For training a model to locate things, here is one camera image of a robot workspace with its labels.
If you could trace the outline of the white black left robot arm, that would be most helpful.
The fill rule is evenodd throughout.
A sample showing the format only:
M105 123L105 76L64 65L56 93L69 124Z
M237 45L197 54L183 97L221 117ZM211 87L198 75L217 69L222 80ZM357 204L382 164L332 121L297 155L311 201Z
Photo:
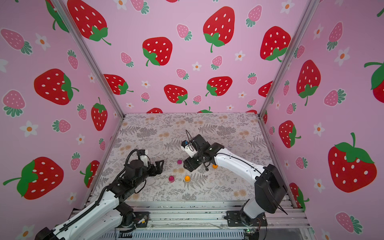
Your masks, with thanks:
M134 149L130 156L137 158L126 159L124 169L114 181L104 187L99 197L71 219L53 229L44 228L37 235L37 240L97 240L108 231L123 227L126 233L137 227L145 227L148 212L135 213L126 204L133 194L138 194L144 188L148 177L162 174L164 161L151 163L145 150Z

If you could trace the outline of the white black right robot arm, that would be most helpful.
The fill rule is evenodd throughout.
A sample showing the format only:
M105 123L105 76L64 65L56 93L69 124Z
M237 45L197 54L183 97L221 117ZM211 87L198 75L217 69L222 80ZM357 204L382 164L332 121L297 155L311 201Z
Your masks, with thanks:
M274 165L257 165L249 162L218 143L209 144L201 135L184 140L181 149L188 154L184 169L193 172L200 165L211 163L225 168L254 186L255 196L246 201L239 211L239 218L246 226L261 220L265 212L274 214L287 194L288 188Z

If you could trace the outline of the aluminium front base rails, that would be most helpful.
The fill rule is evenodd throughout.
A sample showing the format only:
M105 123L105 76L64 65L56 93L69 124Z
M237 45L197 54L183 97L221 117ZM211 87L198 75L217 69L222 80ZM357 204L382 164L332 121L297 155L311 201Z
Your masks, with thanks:
M262 213L243 224L243 201L129 202L139 220L119 227L119 213L107 214L83 240L314 240L316 236L301 209L283 200L275 213Z

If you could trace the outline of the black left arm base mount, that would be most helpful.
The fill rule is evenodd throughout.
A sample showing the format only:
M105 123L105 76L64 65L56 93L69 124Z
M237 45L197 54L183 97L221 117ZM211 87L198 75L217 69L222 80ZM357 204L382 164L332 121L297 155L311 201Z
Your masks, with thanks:
M122 203L115 208L122 217L118 228L128 228L127 233L132 232L137 228L146 228L150 218L150 212L135 212L134 209Z

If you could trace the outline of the aluminium left table edge rail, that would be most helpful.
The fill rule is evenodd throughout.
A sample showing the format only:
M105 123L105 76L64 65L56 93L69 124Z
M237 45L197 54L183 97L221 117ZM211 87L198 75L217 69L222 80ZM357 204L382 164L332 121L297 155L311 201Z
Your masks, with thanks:
M108 158L109 158L109 156L111 154L111 151L113 149L115 140L116 140L116 138L118 136L118 132L119 132L119 130L120 130L122 124L123 124L123 121L124 121L124 118L120 118L119 119L119 122L118 122L118 125L116 126L116 129L114 130L114 133L110 137L110 141L107 144L107 149L106 149L106 151L105 151L105 153L104 153L104 155L103 155L103 157L101 159L101 165L99 166L99 168L98 168L98 170L96 172L96 175L95 175L96 179L93 180L93 182L91 184L91 187L87 191L87 194L86 194L86 196L85 196L85 198L84 198L84 200L82 202L82 205L81 205L82 209L84 209L88 205L88 203L90 202L90 199L92 198L92 196L93 196L93 194L94 194L94 192L95 192L95 190L97 188L97 184L98 184L99 179L100 179L100 177L102 175L103 169L104 169L104 167L105 167L105 165L106 165L106 163L108 161Z

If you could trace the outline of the aluminium table edge rail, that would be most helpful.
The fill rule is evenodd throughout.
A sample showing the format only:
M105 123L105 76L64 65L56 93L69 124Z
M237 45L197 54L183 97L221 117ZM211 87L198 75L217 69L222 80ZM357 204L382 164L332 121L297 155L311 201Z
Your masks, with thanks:
M272 150L273 161L281 171L293 205L301 209L300 173L295 161L304 138L303 128L292 116L275 118L268 111L261 116L261 123L267 133L267 145Z
M96 179L93 180L93 182L91 184L91 187L87 191L87 194L86 194L86 196L85 196L85 198L84 198L84 200L82 202L82 205L81 205L82 209L84 209L88 205L88 203L90 202L90 199L92 198L92 196L93 196L93 194L94 194L94 192L95 192L95 190L97 188L97 184L98 184L99 179L100 179L100 177L102 175L103 169L104 169L104 167L105 167L105 165L106 165L106 163L108 161L108 158L109 158L109 156L111 154L111 151L113 149L115 140L116 140L116 138L118 136L118 132L119 132L119 130L120 130L122 124L123 124L123 121L124 121L124 118L120 118L119 119L119 122L118 122L118 125L116 126L116 129L114 130L114 133L110 137L110 141L107 144L107 149L106 149L106 151L105 151L105 153L104 153L104 155L103 155L103 157L101 159L101 165L99 166L99 168L98 168L98 170L96 172L96 175L95 175Z

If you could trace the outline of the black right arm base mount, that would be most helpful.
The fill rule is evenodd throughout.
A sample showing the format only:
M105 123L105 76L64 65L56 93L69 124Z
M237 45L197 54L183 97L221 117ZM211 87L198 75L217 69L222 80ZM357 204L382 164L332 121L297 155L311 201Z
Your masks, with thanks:
M224 219L227 220L229 227L266 227L268 225L264 213L259 214L254 219L247 216L243 211L227 211Z

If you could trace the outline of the aluminium right table edge rail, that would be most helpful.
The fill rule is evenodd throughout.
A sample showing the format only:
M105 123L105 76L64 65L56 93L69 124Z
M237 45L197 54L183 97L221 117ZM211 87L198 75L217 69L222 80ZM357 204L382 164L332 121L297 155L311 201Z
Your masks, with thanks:
M292 116L275 118L268 111L261 116L261 123L267 133L267 145L272 150L273 161L281 171L293 205L301 209L300 173L295 161L304 138L303 128Z

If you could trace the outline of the aluminium left rear corner post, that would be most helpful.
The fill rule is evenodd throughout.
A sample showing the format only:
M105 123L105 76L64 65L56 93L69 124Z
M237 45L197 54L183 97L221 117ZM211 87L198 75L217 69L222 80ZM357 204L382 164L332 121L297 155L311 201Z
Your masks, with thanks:
M120 119L124 119L125 114L120 107L119 103L117 102L116 98L114 97L114 94L112 90L110 89L107 80L105 79L101 69L99 68L95 58L92 55L92 52L88 48L86 42L84 41L83 36L79 32L78 28L76 27L75 22L73 21L72 17L70 16L70 12L67 8L67 4L65 1L58 1L53 0L53 5L57 8L57 11L62 18L63 22L67 26L67 28L70 31L70 34L72 35L74 41L76 42L78 48L80 49L82 55L84 56L87 64L89 65L92 73L95 75L99 85L102 87L104 93L106 94L107 98L109 99L110 103L114 107L115 111L117 112L117 115Z

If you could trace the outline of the aluminium corner post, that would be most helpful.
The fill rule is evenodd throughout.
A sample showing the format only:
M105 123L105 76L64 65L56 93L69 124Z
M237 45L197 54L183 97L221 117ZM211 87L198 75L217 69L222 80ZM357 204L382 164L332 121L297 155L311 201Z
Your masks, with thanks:
M306 32L306 30L309 26L309 23L311 22L319 4L320 4L320 1L318 1L318 0L311 0L311 1L307 2L307 5L303 11L303 14L302 14L300 21L297 25L297 28L295 30L295 33L292 36L292 40L291 40L291 43L288 47L288 50L285 53L285 56L282 60L282 63L280 64L278 71L275 75L275 79L273 80L272 86L268 92L267 98L266 98L266 100L265 100L265 102L261 108L261 111L259 112L259 119L260 120L263 118L268 106L272 102L272 98L274 97L274 95L275 95L284 75L285 75L285 72L288 69L288 65L292 61L292 58L294 56L294 51L299 46L299 43L301 42L301 40L304 36L304 33Z
M120 107L119 103L117 102L116 98L114 97L114 94L112 90L110 89L107 80L105 79L101 69L99 68L95 58L92 55L92 52L88 48L86 42L84 41L83 36L79 32L78 28L76 27L75 22L73 21L72 17L70 16L70 12L67 8L67 4L65 1L58 1L53 0L53 5L57 8L57 11L62 18L63 22L67 26L67 28L70 31L70 34L72 35L74 41L76 42L78 48L80 49L82 55L84 56L87 64L89 65L92 73L95 75L99 85L102 87L104 93L106 94L107 98L109 99L110 103L114 107L115 111L117 112L117 115L120 119L124 119L125 114Z

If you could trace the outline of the aluminium right rear corner post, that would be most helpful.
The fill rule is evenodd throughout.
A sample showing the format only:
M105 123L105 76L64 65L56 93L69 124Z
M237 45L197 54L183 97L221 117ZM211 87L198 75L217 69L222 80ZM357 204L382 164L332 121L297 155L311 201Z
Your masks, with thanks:
M320 4L320 1L318 1L318 0L311 0L311 1L307 2L307 5L303 11L303 14L302 14L300 21L297 25L297 28L295 30L295 33L292 36L292 40L291 40L291 43L288 47L288 50L285 53L285 56L282 60L282 63L280 64L278 71L275 75L275 79L273 80L272 86L268 92L267 98L266 98L266 100L265 100L265 102L261 108L261 111L259 112L259 119L260 120L263 118L268 106L272 102L272 98L274 97L274 95L275 95L284 75L285 75L285 72L288 69L288 65L292 61L292 58L294 56L294 51L299 46L299 43L301 42L301 40L304 36L304 33L306 32L306 30L309 26L309 23L311 22L319 4Z

